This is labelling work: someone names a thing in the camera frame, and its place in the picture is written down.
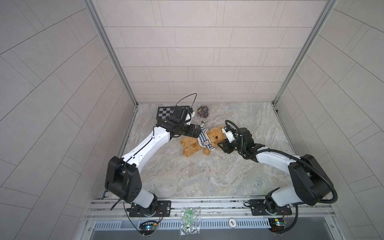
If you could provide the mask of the brown teddy bear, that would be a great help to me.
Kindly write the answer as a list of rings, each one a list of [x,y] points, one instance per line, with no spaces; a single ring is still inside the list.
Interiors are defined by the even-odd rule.
[[[191,157],[198,151],[203,150],[203,154],[209,156],[213,150],[219,147],[218,143],[221,143],[227,138],[222,130],[222,126],[208,130],[205,124],[202,123],[202,132],[200,133],[198,138],[184,137],[183,139],[181,139],[183,155],[185,157]]]

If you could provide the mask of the striped knit bear sweater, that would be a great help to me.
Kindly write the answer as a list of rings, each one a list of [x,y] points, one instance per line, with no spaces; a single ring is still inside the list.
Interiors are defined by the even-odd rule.
[[[198,137],[198,143],[201,147],[206,148],[209,151],[212,151],[215,149],[213,144],[211,143],[210,138],[208,137],[208,130],[205,127],[204,122],[202,122],[201,124],[201,133]]]

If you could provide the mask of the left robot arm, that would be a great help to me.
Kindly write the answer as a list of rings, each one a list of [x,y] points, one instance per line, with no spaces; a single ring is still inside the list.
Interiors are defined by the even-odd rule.
[[[194,110],[175,106],[173,112],[158,120],[152,132],[133,150],[122,157],[110,159],[105,189],[119,197],[119,201],[135,204],[146,215],[153,215],[157,208],[157,196],[142,187],[140,172],[148,160],[172,138],[187,136],[198,138],[201,126],[191,123]]]

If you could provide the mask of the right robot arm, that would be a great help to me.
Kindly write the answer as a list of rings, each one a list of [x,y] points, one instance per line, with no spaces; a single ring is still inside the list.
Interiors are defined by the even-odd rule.
[[[332,181],[311,155],[292,156],[254,143],[246,128],[222,129],[226,139],[218,146],[227,154],[238,152],[244,159],[270,165],[291,177],[292,185],[269,192],[263,205],[270,215],[280,213],[282,207],[295,204],[314,206],[317,203],[334,203],[338,196]]]

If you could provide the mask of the black white checkerboard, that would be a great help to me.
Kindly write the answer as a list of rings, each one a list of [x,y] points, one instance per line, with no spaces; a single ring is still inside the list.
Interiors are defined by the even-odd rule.
[[[183,121],[187,116],[189,106],[158,107],[156,119],[170,119]]]

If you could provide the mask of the bag of colourful small parts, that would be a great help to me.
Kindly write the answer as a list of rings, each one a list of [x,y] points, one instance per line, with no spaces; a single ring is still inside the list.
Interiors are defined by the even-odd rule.
[[[206,105],[200,106],[197,110],[197,116],[206,119],[209,116],[209,107]]]

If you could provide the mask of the round white sticker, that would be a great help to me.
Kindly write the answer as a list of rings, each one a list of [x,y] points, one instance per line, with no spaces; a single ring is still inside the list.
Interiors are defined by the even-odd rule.
[[[234,218],[229,218],[228,220],[228,226],[231,228],[231,229],[234,229],[237,227],[237,221],[236,219]]]

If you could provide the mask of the right circuit board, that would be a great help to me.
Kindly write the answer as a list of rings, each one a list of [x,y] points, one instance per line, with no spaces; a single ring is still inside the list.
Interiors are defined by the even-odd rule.
[[[269,224],[270,224],[269,230],[271,232],[273,232],[273,233],[281,232],[287,226],[286,221],[283,220],[282,218],[269,218],[268,221],[269,221]]]

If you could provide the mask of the clear bag green parts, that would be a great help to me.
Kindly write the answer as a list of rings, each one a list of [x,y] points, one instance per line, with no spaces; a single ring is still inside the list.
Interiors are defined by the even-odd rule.
[[[201,209],[185,208],[181,215],[181,236],[195,235],[200,233],[201,228]]]

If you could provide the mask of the left green circuit board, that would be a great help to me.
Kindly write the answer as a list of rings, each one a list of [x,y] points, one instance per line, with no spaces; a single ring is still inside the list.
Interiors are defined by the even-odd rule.
[[[140,223],[139,232],[144,236],[149,236],[155,232],[158,225],[159,223],[157,221],[153,221],[153,220],[145,221],[143,223]]]

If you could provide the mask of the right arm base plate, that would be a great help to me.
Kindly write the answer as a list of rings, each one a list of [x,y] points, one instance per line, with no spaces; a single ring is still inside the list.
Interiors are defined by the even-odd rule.
[[[290,216],[293,214],[289,205],[283,207],[268,207],[265,204],[265,200],[249,200],[247,206],[251,209],[253,216]]]

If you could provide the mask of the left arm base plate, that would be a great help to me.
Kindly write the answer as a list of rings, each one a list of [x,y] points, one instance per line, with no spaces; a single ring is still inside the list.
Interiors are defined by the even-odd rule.
[[[169,217],[171,204],[171,201],[157,201],[156,209],[152,214],[150,214],[149,210],[139,205],[132,204],[129,209],[129,217]]]

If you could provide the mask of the aluminium mounting rail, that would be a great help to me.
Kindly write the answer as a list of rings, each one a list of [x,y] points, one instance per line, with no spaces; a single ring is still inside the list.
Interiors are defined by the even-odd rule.
[[[202,230],[230,230],[229,218],[237,221],[234,230],[245,229],[269,229],[269,218],[282,218],[288,227],[294,222],[294,218],[304,220],[310,227],[325,230],[331,235],[331,239],[345,240],[340,222],[332,207],[327,204],[316,204],[315,206],[289,205],[293,214],[282,216],[253,216],[251,209],[247,206],[249,200],[264,200],[260,196],[245,197],[217,197],[217,198],[165,198],[159,201],[171,201],[169,217],[129,217],[131,204],[118,202],[109,196],[101,200],[93,200],[86,213],[84,223],[75,236],[76,240],[89,240],[96,231],[135,231],[140,223],[145,221],[159,221],[157,231],[175,230],[180,232],[182,210],[185,208],[201,209]]]

